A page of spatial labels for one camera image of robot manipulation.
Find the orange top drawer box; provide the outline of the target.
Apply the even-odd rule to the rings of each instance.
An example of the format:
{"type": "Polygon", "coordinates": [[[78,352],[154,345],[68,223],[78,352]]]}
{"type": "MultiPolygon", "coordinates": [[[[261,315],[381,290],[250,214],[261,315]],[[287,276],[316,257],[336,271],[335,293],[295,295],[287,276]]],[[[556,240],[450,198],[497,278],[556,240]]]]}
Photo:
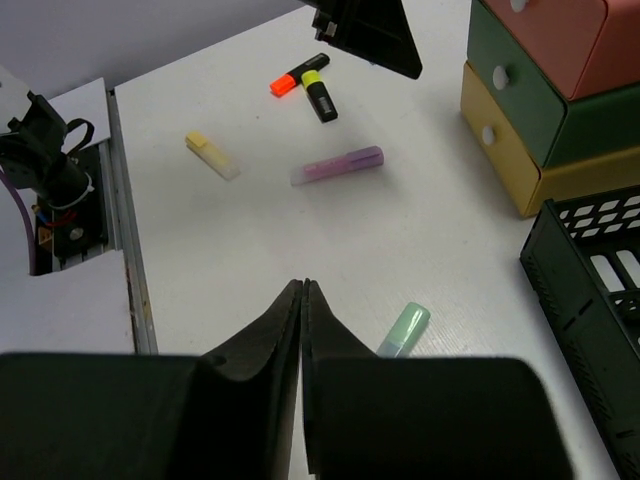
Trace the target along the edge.
{"type": "Polygon", "coordinates": [[[488,1],[568,100],[639,82],[637,0],[488,1]]]}

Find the green drawer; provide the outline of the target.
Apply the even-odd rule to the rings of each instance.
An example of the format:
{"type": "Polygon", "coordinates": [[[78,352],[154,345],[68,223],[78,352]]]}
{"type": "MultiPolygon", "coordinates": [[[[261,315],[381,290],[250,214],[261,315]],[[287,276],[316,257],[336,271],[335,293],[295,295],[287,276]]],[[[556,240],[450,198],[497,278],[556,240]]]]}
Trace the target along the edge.
{"type": "Polygon", "coordinates": [[[471,5],[467,60],[542,168],[639,144],[639,82],[566,99],[486,5],[471,5]]]}

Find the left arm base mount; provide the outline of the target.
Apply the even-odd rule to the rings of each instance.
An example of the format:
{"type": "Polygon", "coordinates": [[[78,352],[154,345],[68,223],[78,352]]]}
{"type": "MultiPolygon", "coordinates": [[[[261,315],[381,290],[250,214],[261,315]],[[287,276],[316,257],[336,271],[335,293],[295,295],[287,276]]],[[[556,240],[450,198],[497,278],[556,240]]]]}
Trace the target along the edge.
{"type": "Polygon", "coordinates": [[[102,161],[94,124],[65,121],[42,95],[23,95],[26,111],[1,122],[1,182],[23,220],[28,273],[39,257],[62,265],[110,242],[102,161]]]}

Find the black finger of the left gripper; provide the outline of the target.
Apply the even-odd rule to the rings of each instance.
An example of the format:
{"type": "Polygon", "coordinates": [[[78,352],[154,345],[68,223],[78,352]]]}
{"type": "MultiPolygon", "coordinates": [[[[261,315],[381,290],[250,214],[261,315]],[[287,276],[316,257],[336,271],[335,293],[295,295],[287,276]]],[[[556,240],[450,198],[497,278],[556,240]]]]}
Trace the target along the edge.
{"type": "Polygon", "coordinates": [[[416,80],[423,65],[400,0],[316,0],[315,38],[416,80]]]}

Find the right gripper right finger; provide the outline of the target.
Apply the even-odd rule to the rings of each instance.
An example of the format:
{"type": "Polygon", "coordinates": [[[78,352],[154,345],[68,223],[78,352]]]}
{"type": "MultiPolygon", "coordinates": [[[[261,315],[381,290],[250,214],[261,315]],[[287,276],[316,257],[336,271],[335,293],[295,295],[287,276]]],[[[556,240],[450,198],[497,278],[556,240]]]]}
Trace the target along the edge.
{"type": "Polygon", "coordinates": [[[303,425],[318,479],[566,479],[545,389],[504,357],[383,358],[305,282],[303,425]]]}

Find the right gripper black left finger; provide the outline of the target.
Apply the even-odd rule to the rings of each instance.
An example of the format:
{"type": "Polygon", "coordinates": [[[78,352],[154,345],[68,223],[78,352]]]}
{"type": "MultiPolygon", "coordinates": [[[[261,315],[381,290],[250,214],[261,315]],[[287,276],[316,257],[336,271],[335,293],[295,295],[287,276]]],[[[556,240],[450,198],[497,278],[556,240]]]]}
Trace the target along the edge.
{"type": "Polygon", "coordinates": [[[1,358],[5,479],[283,479],[303,284],[200,356],[1,358]]]}

